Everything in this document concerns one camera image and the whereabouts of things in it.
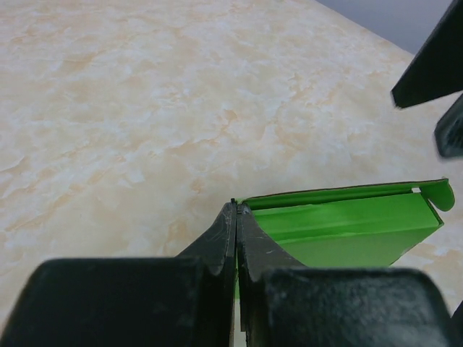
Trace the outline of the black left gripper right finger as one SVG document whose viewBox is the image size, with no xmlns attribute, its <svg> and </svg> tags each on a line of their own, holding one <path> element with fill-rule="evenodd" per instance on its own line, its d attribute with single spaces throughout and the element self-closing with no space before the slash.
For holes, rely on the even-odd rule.
<svg viewBox="0 0 463 347">
<path fill-rule="evenodd" d="M 411 268 L 307 267 L 237 210 L 240 329 L 249 346 L 460 346 L 434 282 Z"/>
</svg>

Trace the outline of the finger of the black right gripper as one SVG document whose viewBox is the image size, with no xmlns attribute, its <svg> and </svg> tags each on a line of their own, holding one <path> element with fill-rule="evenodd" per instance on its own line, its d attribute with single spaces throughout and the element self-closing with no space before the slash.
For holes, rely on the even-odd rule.
<svg viewBox="0 0 463 347">
<path fill-rule="evenodd" d="M 460 95 L 436 124 L 434 138 L 441 158 L 460 158 L 463 151 L 463 99 Z"/>
<path fill-rule="evenodd" d="M 451 2 L 391 94 L 409 108 L 462 91 L 462 0 Z"/>
</svg>

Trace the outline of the green paper box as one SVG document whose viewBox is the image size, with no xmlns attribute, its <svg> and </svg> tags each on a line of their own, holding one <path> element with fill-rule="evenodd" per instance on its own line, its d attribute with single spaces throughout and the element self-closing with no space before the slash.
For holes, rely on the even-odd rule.
<svg viewBox="0 0 463 347">
<path fill-rule="evenodd" d="M 444 225 L 446 178 L 242 198 L 257 224 L 309 267 L 388 267 Z"/>
</svg>

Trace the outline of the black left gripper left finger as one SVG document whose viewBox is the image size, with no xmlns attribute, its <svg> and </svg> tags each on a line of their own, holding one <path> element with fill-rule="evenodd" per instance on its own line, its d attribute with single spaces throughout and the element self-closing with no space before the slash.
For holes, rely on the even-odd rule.
<svg viewBox="0 0 463 347">
<path fill-rule="evenodd" d="M 231 346 L 236 204 L 175 257 L 61 258 L 27 280 L 3 346 Z"/>
</svg>

